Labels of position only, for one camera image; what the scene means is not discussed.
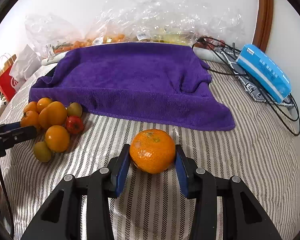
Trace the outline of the orange kumquat far left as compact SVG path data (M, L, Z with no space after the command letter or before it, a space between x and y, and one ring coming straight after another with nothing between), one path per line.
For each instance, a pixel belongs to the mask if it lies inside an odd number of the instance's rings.
M35 102L35 101L29 102L23 109L24 113L26 113L28 111L34 111L34 112L38 113L37 102Z

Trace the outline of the blue tissue pack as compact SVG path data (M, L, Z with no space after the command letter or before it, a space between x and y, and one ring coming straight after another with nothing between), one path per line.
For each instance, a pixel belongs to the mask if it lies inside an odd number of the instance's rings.
M288 76L257 46L244 45L236 62L266 89L275 102L281 103L291 93Z

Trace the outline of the white rolled paper tube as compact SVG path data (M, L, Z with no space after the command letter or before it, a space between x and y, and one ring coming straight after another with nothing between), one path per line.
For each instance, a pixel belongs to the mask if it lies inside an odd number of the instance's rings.
M65 55L67 53L68 52L65 51L65 52L57 54L54 57L48 57L48 58L42 59L41 64L42 64L42 66L47 66L49 64L58 63L59 61L61 61L61 59L63 59L65 57Z

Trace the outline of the white plastic bag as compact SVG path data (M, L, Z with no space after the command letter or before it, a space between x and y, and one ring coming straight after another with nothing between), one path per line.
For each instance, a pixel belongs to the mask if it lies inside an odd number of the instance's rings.
M16 81L28 80L41 67L41 60L37 53L29 46L17 55L9 75Z

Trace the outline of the red paper shopping bag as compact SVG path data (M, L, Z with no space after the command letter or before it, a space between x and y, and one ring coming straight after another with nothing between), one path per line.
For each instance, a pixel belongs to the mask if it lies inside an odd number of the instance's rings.
M12 100L20 87L25 83L25 80L17 81L14 77L10 76L10 70L16 60L16 55L6 57L4 66L0 67L0 94L2 94L8 102Z

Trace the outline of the orange kumquat top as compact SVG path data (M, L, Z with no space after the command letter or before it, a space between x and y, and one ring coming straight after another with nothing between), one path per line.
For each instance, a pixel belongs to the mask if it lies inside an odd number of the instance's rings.
M37 102L37 112L40 113L45 107L51 104L53 101L50 98L41 98Z

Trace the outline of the small orange with stem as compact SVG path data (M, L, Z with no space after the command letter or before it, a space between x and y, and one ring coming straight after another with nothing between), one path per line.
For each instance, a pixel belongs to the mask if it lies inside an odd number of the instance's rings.
M24 113L21 121L21 127L33 126L37 131L40 130L39 114L36 111L27 111Z

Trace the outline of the green-yellow small fruit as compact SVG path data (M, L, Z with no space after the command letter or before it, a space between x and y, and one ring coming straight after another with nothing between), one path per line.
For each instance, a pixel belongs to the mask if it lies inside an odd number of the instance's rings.
M51 160L52 152L44 141L37 142L33 147L33 153L37 160L47 163Z

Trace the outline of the large orange fruit pile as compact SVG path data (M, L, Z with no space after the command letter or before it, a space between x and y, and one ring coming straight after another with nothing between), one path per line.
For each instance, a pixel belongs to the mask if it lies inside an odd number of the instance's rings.
M41 111L38 120L40 126L47 130L53 125L63 125L67 116L68 113L65 106L59 101L54 101Z

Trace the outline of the greenish fruit upper pile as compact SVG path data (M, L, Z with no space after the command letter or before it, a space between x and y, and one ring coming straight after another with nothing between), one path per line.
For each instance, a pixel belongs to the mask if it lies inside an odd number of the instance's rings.
M66 110L68 116L77 116L79 118L82 116L83 113L82 106L77 102L70 103Z

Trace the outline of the large orange mandarin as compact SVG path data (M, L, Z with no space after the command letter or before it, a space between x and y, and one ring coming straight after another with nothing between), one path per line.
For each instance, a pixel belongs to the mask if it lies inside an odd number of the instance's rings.
M164 172L176 156L174 140L160 129L139 132L132 140L129 153L135 166L150 174Z

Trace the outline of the brown wooden door frame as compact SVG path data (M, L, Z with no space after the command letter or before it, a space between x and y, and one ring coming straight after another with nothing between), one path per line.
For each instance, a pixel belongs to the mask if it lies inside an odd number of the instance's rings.
M262 51L266 51L271 26L273 22L274 0L258 0L258 12L256 19L253 45Z

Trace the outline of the orange kumquat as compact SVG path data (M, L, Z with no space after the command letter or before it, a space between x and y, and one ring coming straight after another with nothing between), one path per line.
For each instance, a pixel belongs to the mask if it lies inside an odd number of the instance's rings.
M28 111L34 111L34 112L38 113L37 102L35 102L35 101L29 102L23 109L24 113L26 113Z
M50 98L41 98L37 102L37 112L40 113L45 107L51 104L53 101Z

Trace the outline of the clear plastic fruit bags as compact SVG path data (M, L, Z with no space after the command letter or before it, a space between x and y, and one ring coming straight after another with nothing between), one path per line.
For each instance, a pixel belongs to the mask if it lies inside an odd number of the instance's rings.
M119 42L163 42L191 46L201 36L242 45L245 31L239 10L213 15L202 0L108 0L85 35L65 19L36 15L25 23L35 52L43 58L76 48Z

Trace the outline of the striped bed quilt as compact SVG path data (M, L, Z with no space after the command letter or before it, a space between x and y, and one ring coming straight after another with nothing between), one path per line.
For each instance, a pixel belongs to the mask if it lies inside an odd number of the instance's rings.
M1 158L0 166L11 204L0 203L0 220L20 239L44 200L61 179L88 176L106 166L124 144L146 129L167 132L199 167L221 178L238 176L260 202L280 236L293 239L300 231L300 137L287 118L278 118L266 103L255 102L226 66L205 61L209 89L232 112L230 131L197 131L174 125L118 119L84 112L80 135L65 153L48 163L33 155L35 140L19 143ZM131 165L125 188L109 202L115 239L188 239L194 200L180 192L175 168L151 175Z

